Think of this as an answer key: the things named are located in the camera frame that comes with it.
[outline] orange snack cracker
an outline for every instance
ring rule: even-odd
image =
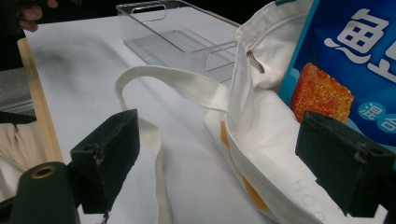
[[[305,110],[309,110],[346,123],[353,98],[349,89],[312,63],[307,63],[291,96],[290,107],[299,122]]]

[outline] plastic tray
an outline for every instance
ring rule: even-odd
[[[122,38],[147,64],[231,79],[237,24],[183,1],[119,5]]]

